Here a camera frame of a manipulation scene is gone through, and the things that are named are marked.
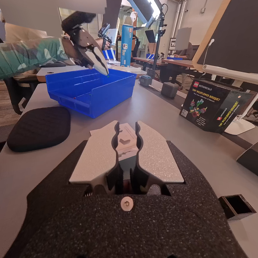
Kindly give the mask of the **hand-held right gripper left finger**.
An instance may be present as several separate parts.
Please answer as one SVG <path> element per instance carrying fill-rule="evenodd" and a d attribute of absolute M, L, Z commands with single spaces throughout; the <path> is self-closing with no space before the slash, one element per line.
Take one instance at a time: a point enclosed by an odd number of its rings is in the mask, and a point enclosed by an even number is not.
<path fill-rule="evenodd" d="M 82 154 L 69 179 L 71 184 L 89 184 L 92 188 L 102 185 L 114 190 L 119 179 L 118 134 L 119 122 L 90 131 Z"/>

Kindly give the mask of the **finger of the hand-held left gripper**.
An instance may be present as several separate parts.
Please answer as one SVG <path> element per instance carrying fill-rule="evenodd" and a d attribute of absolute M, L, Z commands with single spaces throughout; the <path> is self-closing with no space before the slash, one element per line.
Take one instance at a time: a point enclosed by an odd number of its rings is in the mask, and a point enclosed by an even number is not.
<path fill-rule="evenodd" d="M 109 70 L 107 67 L 107 62 L 102 53 L 102 50 L 99 50 L 98 47 L 91 47 L 86 50 L 86 56 L 88 60 L 93 63 L 91 66 L 96 69 L 101 74 L 107 76 L 109 74 Z"/>

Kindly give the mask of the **white instruction booklet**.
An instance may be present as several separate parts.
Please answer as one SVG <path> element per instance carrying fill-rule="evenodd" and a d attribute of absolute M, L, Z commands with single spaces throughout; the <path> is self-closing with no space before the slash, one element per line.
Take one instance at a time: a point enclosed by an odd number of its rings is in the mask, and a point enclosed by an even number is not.
<path fill-rule="evenodd" d="M 135 166 L 137 137 L 128 123 L 112 121 L 104 127 L 90 131 L 89 146 L 93 147 L 96 160 L 100 161 L 101 172 L 107 172 L 119 162 L 124 171 L 124 180 L 130 178 L 130 169 Z"/>

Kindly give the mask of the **black glossy cardboard box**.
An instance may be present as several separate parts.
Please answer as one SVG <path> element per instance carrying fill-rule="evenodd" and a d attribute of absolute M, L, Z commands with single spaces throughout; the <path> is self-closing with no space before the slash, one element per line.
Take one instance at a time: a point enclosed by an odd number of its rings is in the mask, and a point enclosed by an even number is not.
<path fill-rule="evenodd" d="M 221 134 L 253 97 L 239 87 L 194 79 L 179 115 L 203 131 Z"/>

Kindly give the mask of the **black square frame brick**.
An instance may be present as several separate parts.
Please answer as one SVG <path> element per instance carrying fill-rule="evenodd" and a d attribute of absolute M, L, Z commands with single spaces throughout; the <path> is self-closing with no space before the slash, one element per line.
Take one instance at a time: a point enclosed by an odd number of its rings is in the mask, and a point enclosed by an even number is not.
<path fill-rule="evenodd" d="M 242 194 L 221 196 L 218 200 L 228 221 L 241 220 L 257 213 Z"/>

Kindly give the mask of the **matte black box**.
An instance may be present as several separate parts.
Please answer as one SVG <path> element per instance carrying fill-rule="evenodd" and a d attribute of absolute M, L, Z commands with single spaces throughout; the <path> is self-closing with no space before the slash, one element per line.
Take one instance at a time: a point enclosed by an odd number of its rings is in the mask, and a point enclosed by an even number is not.
<path fill-rule="evenodd" d="M 255 175 L 258 175 L 258 143 L 244 151 L 236 161 Z"/>

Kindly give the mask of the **person's left forearm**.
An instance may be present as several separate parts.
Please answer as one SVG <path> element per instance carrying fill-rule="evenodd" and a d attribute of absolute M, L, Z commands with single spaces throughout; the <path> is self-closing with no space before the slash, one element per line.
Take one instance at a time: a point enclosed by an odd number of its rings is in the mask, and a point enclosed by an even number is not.
<path fill-rule="evenodd" d="M 0 79 L 36 69 L 52 61 L 65 61 L 61 38 L 47 37 L 36 40 L 0 44 Z"/>

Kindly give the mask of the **person's left hand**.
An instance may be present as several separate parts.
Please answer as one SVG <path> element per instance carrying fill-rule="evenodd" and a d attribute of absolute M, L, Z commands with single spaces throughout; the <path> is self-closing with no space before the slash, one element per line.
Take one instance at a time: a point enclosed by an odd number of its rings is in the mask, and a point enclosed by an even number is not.
<path fill-rule="evenodd" d="M 64 51 L 69 59 L 72 59 L 76 65 L 87 67 L 87 63 L 83 58 L 80 51 L 73 45 L 68 36 L 64 36 L 61 39 Z"/>

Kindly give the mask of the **blue printed carton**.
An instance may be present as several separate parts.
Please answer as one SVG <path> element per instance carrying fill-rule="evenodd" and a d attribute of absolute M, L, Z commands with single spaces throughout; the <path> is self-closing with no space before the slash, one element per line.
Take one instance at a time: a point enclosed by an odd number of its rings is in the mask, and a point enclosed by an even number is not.
<path fill-rule="evenodd" d="M 127 24 L 122 25 L 120 66 L 130 67 L 132 40 L 133 40 L 133 26 L 127 25 Z"/>

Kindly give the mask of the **dark charger block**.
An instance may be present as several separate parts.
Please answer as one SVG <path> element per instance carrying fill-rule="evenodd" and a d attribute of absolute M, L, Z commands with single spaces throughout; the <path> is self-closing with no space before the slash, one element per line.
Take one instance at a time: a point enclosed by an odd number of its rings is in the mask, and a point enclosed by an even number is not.
<path fill-rule="evenodd" d="M 148 87 L 152 85 L 152 80 L 153 80 L 152 77 L 148 75 L 141 75 L 139 77 L 140 85 L 143 87 Z"/>

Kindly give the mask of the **black light stand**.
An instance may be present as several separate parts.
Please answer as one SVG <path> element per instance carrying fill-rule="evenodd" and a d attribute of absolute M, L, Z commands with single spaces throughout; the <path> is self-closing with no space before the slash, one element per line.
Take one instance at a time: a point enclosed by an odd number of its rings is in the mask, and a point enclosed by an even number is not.
<path fill-rule="evenodd" d="M 166 6 L 166 8 L 167 8 L 165 13 L 163 12 L 164 6 Z M 159 57 L 158 50 L 159 50 L 159 46 L 160 46 L 160 39 L 166 31 L 166 29 L 163 30 L 163 27 L 167 26 L 167 24 L 164 24 L 165 15 L 166 15 L 167 11 L 168 11 L 168 5 L 166 3 L 163 3 L 162 7 L 160 8 L 160 15 L 159 15 L 160 22 L 159 22 L 159 28 L 158 28 L 158 34 L 157 34 L 158 37 L 157 37 L 157 42 L 156 42 L 156 51 L 155 51 L 155 55 L 154 55 L 153 66 L 152 66 L 152 69 L 147 70 L 147 76 L 150 76 L 151 79 L 154 79 L 155 75 L 156 75 L 157 60 Z"/>

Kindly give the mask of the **black mesh cushion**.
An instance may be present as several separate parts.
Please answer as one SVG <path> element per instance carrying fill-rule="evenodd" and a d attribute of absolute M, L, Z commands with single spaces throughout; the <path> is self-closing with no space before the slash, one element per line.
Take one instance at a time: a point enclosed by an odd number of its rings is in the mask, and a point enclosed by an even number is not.
<path fill-rule="evenodd" d="M 37 108 L 26 112 L 7 138 L 13 152 L 23 153 L 56 146 L 70 134 L 71 115 L 64 107 Z"/>

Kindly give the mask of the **bright studio light panel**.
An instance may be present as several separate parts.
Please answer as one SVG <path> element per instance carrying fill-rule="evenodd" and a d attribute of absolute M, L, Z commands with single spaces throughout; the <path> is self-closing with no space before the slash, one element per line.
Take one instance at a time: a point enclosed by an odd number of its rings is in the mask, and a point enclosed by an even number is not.
<path fill-rule="evenodd" d="M 159 0 L 128 0 L 128 2 L 144 24 L 157 20 L 162 11 L 162 4 Z"/>

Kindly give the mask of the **black office chair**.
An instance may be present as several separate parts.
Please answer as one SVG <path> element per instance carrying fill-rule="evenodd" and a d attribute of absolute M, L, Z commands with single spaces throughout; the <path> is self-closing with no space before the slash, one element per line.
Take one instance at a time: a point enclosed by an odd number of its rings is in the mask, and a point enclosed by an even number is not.
<path fill-rule="evenodd" d="M 21 105 L 23 108 L 25 108 L 37 85 L 41 82 L 38 81 L 37 76 L 20 78 L 18 80 L 15 80 L 13 77 L 11 77 L 6 78 L 3 81 L 7 87 L 11 104 L 15 113 L 21 115 L 22 111 L 19 108 L 19 103 L 24 98 L 25 100 Z"/>

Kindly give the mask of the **black board on white stand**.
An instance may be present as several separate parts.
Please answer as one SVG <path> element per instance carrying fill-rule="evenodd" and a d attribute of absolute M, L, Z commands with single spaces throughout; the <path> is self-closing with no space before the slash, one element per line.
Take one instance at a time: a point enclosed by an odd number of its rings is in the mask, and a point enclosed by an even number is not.
<path fill-rule="evenodd" d="M 243 82 L 257 85 L 257 11 L 255 0 L 223 1 L 193 60 L 196 70 L 234 79 L 240 89 Z M 204 131 L 239 135 L 255 128 L 243 119 L 257 100 L 257 94 L 233 91 L 232 105 L 220 120 L 219 113 L 209 115 Z"/>

